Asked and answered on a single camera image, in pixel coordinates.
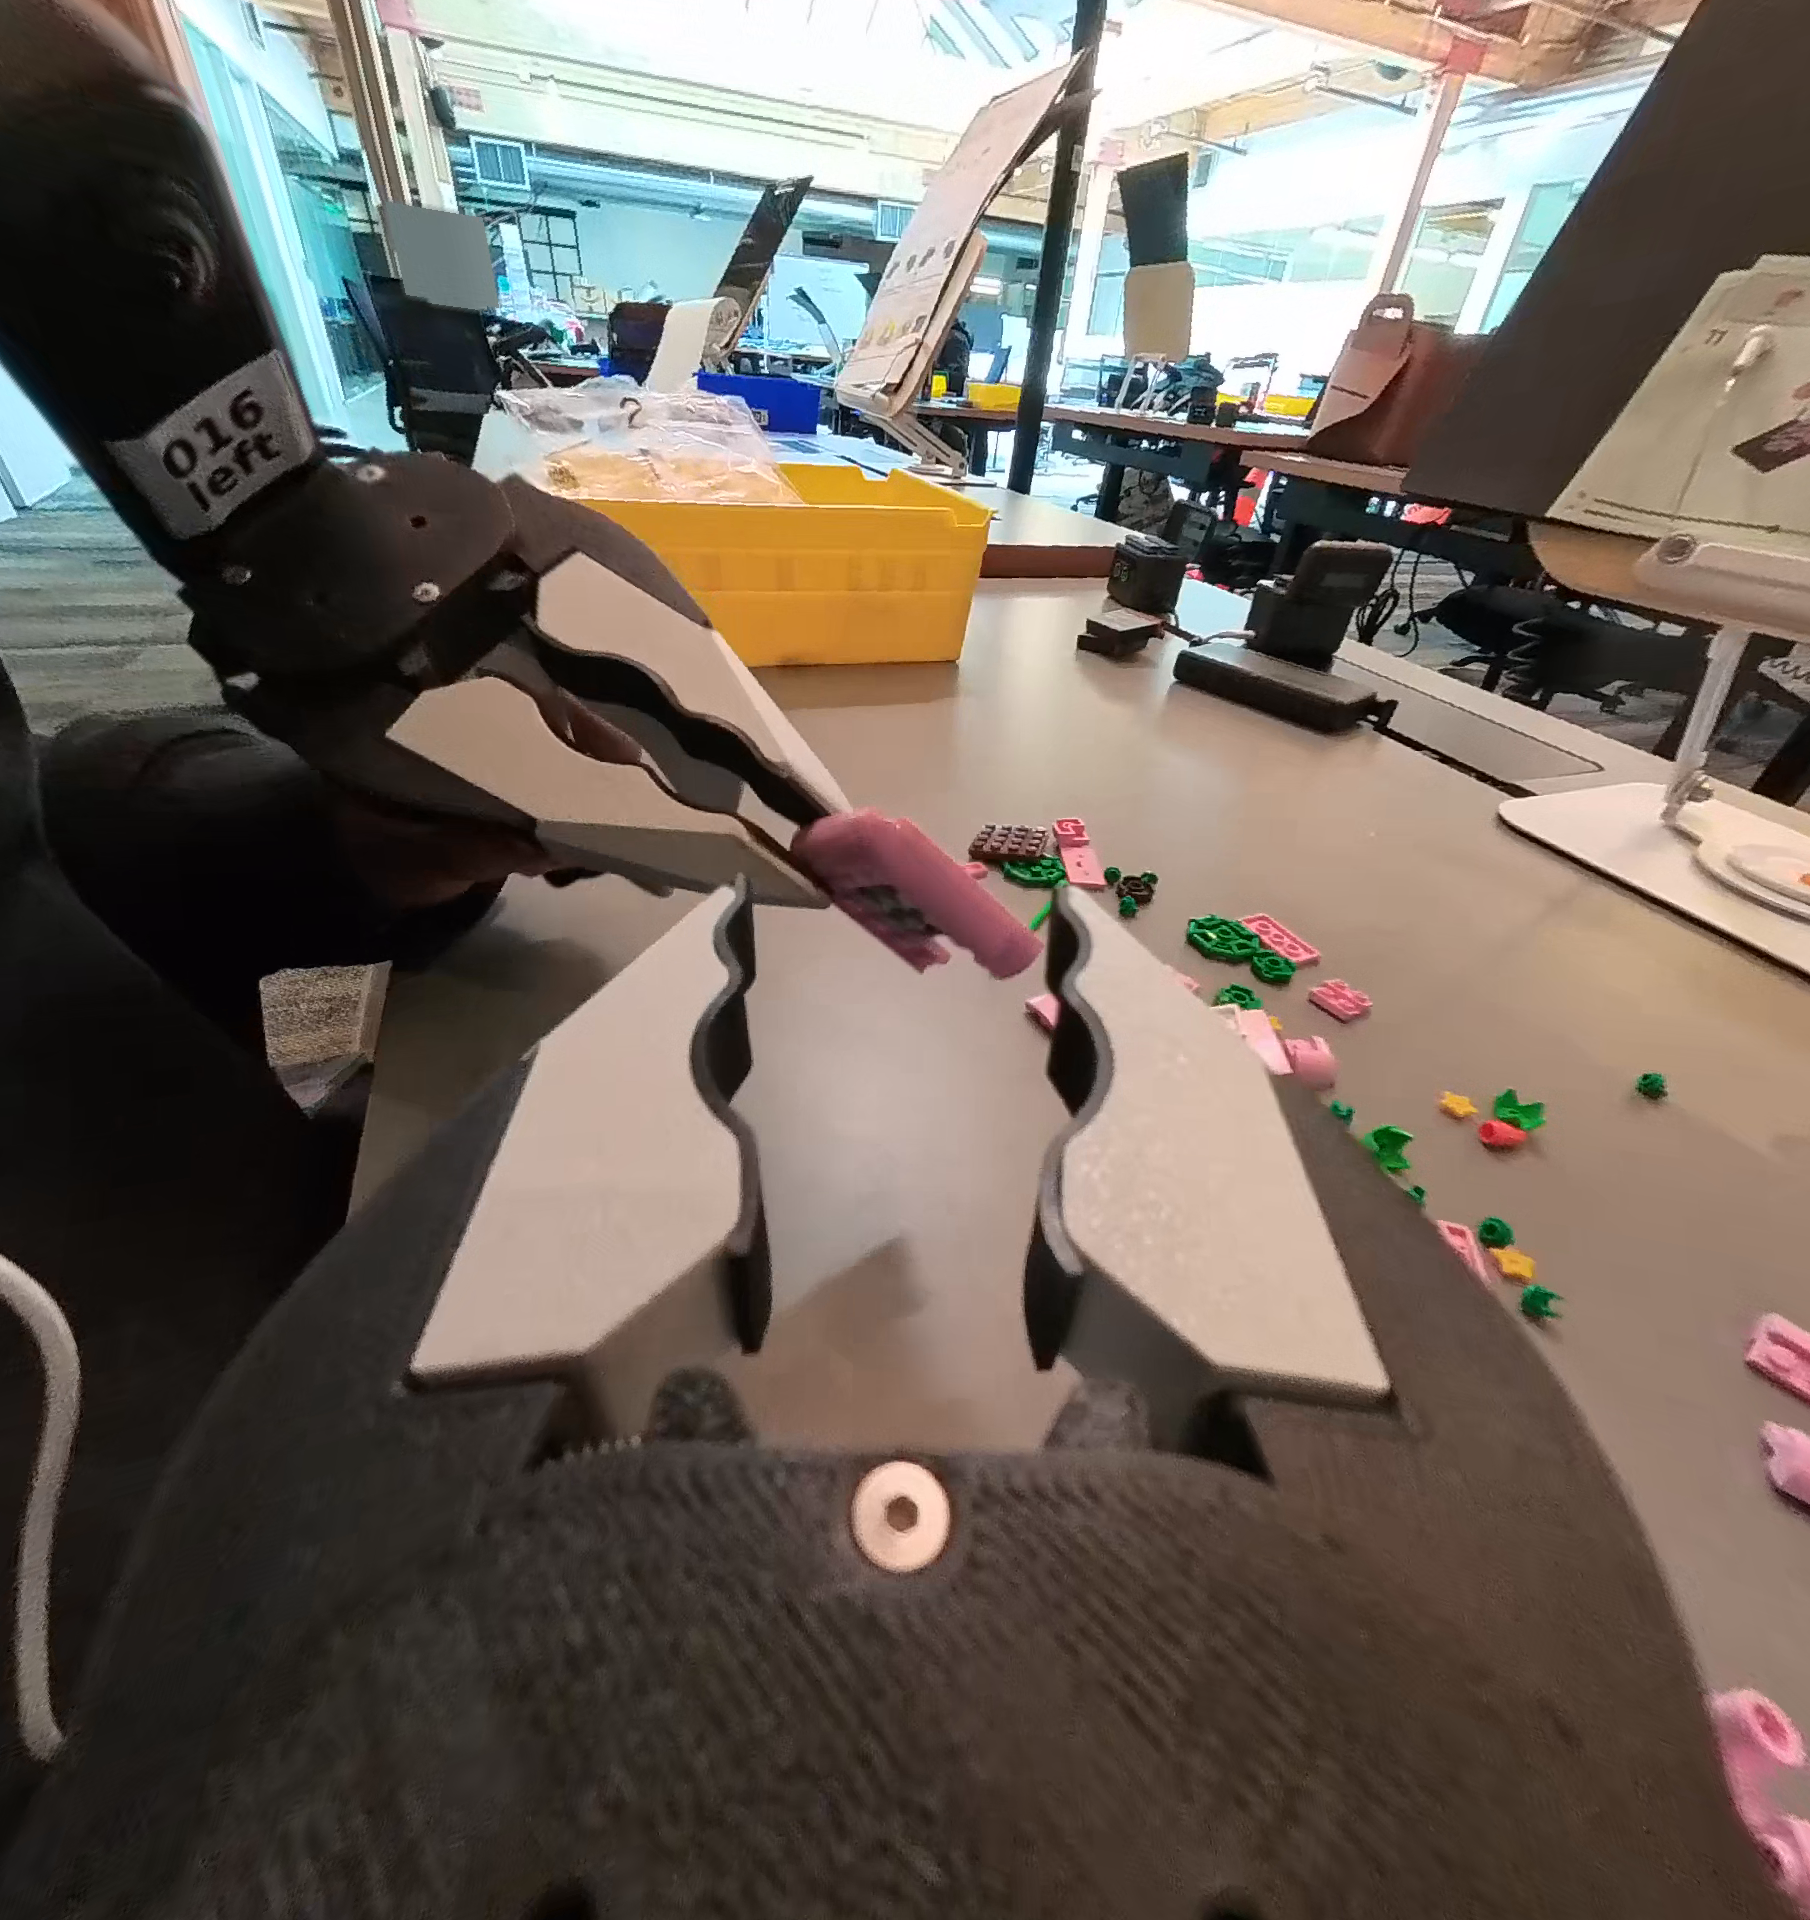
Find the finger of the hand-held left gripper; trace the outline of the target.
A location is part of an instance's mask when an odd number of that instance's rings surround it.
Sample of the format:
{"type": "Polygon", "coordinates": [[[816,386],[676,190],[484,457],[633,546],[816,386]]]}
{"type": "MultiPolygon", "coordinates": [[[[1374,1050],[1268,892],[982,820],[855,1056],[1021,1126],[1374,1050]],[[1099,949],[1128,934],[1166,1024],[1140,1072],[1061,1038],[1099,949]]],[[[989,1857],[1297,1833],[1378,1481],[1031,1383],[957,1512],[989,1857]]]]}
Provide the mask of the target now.
{"type": "Polygon", "coordinates": [[[631,735],[670,790],[736,812],[754,795],[792,826],[851,800],[727,637],[606,565],[569,555],[535,612],[548,673],[631,735]]]}
{"type": "Polygon", "coordinates": [[[424,691],[387,737],[398,751],[527,817],[559,868],[618,873],[652,891],[711,892],[743,880],[773,907],[829,905],[748,821],[684,802],[646,764],[575,751],[535,698],[502,677],[424,691]]]}

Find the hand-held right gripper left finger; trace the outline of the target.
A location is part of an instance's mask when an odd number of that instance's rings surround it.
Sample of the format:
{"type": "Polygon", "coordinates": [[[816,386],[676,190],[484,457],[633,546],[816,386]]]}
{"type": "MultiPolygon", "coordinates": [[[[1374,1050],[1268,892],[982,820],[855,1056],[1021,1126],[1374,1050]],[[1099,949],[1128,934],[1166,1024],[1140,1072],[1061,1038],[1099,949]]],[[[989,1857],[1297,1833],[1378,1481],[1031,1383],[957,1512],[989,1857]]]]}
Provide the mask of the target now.
{"type": "Polygon", "coordinates": [[[754,980],[754,905],[736,880],[509,1075],[411,1383],[546,1381],[575,1418],[643,1418],[672,1371],[760,1351],[769,1217],[736,1110],[754,980]]]}

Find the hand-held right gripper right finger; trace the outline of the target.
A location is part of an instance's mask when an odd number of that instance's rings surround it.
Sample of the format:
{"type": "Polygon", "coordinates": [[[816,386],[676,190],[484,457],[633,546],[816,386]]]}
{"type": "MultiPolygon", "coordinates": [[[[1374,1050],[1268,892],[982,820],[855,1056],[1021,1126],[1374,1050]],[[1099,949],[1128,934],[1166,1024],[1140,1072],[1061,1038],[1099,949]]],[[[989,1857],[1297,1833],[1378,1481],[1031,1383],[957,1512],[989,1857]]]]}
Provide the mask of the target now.
{"type": "Polygon", "coordinates": [[[1136,1390],[1149,1436],[1225,1397],[1385,1410],[1393,1381],[1271,1069],[1124,924],[1072,891],[1047,921],[1063,1106],[1024,1271],[1040,1371],[1136,1390]]]}

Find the pink and brown brick assembly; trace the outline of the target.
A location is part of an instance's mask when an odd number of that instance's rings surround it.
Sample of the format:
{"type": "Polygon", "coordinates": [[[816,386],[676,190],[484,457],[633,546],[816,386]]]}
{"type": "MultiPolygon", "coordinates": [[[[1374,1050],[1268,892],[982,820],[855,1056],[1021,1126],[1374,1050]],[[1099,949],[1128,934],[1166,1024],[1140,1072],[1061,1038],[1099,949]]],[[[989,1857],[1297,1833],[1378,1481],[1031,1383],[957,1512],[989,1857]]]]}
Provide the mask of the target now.
{"type": "Polygon", "coordinates": [[[972,867],[911,820],[873,808],[800,828],[790,858],[855,926],[926,973],[957,947],[996,980],[1025,973],[1040,938],[996,899],[972,867]]]}

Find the white book stand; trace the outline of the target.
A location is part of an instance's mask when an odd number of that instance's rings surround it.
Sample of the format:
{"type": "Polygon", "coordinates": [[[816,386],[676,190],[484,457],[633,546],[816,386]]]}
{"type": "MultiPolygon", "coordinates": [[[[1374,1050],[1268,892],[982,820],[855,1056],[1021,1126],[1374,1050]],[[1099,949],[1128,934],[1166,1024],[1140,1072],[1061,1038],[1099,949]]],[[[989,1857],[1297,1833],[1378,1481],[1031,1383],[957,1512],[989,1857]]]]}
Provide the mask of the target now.
{"type": "Polygon", "coordinates": [[[1512,799],[1502,821],[1810,980],[1810,821],[1751,795],[1724,795],[1707,776],[1751,643],[1810,643],[1810,556],[1682,530],[1637,541],[1537,525],[1532,541],[1568,587],[1697,624],[1710,632],[1710,654],[1659,781],[1512,799]]]}

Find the brick instruction booklet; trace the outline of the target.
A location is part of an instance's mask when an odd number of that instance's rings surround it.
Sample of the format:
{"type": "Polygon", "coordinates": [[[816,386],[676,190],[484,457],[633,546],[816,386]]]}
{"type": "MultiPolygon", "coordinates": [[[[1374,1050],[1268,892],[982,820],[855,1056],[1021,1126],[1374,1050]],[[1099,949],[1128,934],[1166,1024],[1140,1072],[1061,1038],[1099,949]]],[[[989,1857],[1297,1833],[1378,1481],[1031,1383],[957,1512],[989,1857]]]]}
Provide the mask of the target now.
{"type": "Polygon", "coordinates": [[[1548,518],[1810,559],[1810,258],[1715,275],[1548,518]]]}

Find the person's left forearm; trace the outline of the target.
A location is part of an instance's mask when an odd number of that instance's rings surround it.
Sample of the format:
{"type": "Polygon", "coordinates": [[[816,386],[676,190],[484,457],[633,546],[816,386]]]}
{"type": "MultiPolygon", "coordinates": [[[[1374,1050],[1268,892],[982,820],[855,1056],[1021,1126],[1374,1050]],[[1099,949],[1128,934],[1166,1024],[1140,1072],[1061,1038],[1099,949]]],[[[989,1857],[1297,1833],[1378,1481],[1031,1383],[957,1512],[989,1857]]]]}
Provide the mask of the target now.
{"type": "Polygon", "coordinates": [[[40,802],[83,905],[183,992],[281,971],[432,959],[500,899],[386,907],[344,862],[335,812],[364,800],[211,709],[94,718],[40,747],[40,802]]]}

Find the person's left hand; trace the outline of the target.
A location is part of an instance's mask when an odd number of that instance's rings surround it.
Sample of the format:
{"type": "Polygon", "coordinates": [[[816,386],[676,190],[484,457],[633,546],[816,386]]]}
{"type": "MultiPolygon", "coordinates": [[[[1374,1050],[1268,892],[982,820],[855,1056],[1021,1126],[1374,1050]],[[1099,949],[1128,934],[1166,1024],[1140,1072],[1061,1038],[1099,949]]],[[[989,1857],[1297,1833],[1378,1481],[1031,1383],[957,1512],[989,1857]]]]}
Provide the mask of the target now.
{"type": "Polygon", "coordinates": [[[458,820],[344,806],[335,835],[364,891],[400,910],[439,907],[554,868],[536,838],[458,820]]]}

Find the yellow storage bin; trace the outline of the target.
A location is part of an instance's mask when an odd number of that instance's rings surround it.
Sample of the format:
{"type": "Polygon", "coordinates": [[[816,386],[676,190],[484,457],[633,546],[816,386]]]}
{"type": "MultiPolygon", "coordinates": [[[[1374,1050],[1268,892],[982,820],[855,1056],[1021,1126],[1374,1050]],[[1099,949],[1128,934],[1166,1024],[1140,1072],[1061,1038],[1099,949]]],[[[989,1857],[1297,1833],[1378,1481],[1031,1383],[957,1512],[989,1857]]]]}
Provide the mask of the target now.
{"type": "Polygon", "coordinates": [[[751,667],[960,659],[992,510],[904,467],[780,462],[794,502],[584,496],[751,667]]]}

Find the clear plastic bags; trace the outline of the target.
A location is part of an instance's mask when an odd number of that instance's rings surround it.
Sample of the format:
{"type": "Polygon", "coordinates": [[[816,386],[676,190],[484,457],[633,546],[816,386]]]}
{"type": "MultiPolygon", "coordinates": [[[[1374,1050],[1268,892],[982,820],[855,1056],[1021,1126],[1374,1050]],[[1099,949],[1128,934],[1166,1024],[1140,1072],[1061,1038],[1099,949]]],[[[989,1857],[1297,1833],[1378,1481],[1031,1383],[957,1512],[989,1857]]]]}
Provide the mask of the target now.
{"type": "Polygon", "coordinates": [[[520,476],[568,501],[801,505],[769,432],[737,396],[659,391],[615,375],[506,389],[500,407],[525,447],[520,476]]]}

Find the black office chair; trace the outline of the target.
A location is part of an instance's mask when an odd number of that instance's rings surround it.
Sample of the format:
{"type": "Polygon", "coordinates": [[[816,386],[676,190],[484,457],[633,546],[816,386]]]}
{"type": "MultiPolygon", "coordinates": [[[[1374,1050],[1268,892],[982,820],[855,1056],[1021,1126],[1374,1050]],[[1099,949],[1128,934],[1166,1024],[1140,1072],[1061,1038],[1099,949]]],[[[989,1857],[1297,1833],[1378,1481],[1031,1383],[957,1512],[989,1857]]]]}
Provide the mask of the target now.
{"type": "Polygon", "coordinates": [[[1481,686],[1537,711],[1558,697],[1622,711],[1619,665],[1628,630],[1554,593],[1465,585],[1433,607],[1433,620],[1465,644],[1463,665],[1484,667],[1481,686]]]}
{"type": "Polygon", "coordinates": [[[483,319],[391,275],[347,279],[345,299],[379,357],[391,428],[410,451],[470,467],[502,381],[483,319]]]}

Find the blue storage bin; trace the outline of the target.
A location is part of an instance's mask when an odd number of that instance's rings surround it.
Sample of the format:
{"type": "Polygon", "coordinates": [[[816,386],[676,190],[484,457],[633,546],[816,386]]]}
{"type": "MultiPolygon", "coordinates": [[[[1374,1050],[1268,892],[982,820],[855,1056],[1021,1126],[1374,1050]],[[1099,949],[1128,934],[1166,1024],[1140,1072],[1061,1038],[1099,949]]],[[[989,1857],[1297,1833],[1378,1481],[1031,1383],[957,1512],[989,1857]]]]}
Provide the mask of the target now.
{"type": "Polygon", "coordinates": [[[703,368],[698,389],[732,396],[771,437],[810,437],[820,432],[826,389],[792,372],[717,372],[703,368]]]}

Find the black charger dock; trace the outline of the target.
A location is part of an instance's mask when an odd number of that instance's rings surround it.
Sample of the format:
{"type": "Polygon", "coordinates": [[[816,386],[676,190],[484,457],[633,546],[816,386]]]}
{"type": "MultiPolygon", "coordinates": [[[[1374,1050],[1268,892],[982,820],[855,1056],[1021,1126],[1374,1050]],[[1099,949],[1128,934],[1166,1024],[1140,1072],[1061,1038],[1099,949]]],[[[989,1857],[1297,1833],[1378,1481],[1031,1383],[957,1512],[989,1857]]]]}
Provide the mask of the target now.
{"type": "Polygon", "coordinates": [[[1179,620],[1184,580],[1186,562],[1174,542],[1152,534],[1129,534],[1113,551],[1103,605],[1086,618],[1077,652],[1134,659],[1162,636],[1186,644],[1209,639],[1179,620]]]}
{"type": "Polygon", "coordinates": [[[1249,644],[1256,654],[1329,670],[1354,617],[1381,593],[1395,551],[1378,541],[1317,541],[1294,571],[1253,587],[1249,644]]]}

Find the black power adapter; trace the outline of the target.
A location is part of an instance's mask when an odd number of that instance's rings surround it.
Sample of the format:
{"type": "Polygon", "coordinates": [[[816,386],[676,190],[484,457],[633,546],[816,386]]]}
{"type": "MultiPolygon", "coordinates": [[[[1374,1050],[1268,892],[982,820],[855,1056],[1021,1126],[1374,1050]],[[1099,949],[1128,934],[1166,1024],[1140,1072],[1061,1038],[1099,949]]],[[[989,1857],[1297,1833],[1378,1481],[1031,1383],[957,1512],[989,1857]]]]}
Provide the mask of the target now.
{"type": "Polygon", "coordinates": [[[1395,697],[1349,673],[1279,659],[1244,639],[1186,644],[1173,660],[1173,676],[1193,691],[1318,735],[1344,735],[1365,725],[1383,732],[1399,705],[1395,697]]]}

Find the pink and brown branch assembly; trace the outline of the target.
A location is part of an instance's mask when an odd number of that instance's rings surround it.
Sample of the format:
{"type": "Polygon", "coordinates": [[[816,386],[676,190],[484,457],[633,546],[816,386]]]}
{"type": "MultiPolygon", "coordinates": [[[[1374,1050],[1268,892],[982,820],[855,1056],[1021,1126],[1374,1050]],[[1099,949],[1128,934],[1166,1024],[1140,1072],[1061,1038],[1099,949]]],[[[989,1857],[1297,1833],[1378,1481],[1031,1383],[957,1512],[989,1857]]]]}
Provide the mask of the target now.
{"type": "Polygon", "coordinates": [[[1810,1918],[1810,1818],[1787,1810],[1780,1799],[1782,1775],[1808,1763],[1804,1735],[1757,1691],[1711,1694],[1710,1714],[1740,1818],[1771,1879],[1799,1916],[1810,1918]]]}

